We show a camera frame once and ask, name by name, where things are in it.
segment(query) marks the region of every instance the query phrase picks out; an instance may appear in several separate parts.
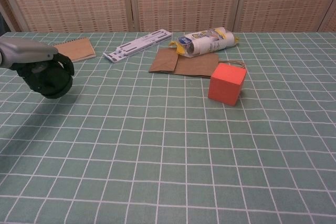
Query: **plastic bottle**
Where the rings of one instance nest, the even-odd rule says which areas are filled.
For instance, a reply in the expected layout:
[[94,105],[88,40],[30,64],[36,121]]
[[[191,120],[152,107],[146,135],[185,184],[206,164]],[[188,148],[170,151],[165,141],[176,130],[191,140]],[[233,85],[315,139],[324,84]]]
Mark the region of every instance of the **plastic bottle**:
[[227,31],[224,27],[199,31],[197,33],[186,34],[179,37],[177,41],[172,41],[170,45],[177,46],[179,55],[194,57],[235,46],[239,38]]

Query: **white plastic ruler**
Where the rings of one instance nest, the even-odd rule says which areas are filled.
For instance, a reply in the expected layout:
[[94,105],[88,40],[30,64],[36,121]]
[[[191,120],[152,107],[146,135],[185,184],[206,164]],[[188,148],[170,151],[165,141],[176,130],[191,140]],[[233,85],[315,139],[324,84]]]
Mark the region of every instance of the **white plastic ruler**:
[[164,29],[160,29],[151,34],[143,36],[139,39],[135,39],[126,44],[123,44],[117,47],[117,49],[114,52],[111,52],[109,54],[104,52],[103,54],[110,61],[112,61],[113,63],[116,63],[147,47],[152,46],[153,44],[159,43],[167,38],[170,38],[171,36],[172,36],[172,33]]

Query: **spiral notebook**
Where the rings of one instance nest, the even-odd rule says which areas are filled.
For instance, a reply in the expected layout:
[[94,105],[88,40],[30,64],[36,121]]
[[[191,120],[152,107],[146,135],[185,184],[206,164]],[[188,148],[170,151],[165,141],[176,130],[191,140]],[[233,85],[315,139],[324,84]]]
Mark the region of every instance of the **spiral notebook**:
[[58,52],[71,59],[72,62],[86,60],[96,56],[88,38],[79,38],[54,45]]

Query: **red cube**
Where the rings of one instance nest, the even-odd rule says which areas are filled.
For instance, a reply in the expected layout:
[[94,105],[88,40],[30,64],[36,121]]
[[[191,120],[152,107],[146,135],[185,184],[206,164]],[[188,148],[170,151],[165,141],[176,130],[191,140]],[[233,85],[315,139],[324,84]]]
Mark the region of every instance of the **red cube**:
[[208,98],[235,106],[247,70],[220,63],[211,75]]

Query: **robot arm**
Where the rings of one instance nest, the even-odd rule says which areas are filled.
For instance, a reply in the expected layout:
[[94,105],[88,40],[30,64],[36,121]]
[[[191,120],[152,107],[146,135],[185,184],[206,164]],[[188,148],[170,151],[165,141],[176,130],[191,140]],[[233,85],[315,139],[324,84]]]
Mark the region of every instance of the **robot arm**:
[[46,98],[59,98],[72,86],[71,60],[45,43],[0,38],[0,68],[16,70],[29,87]]

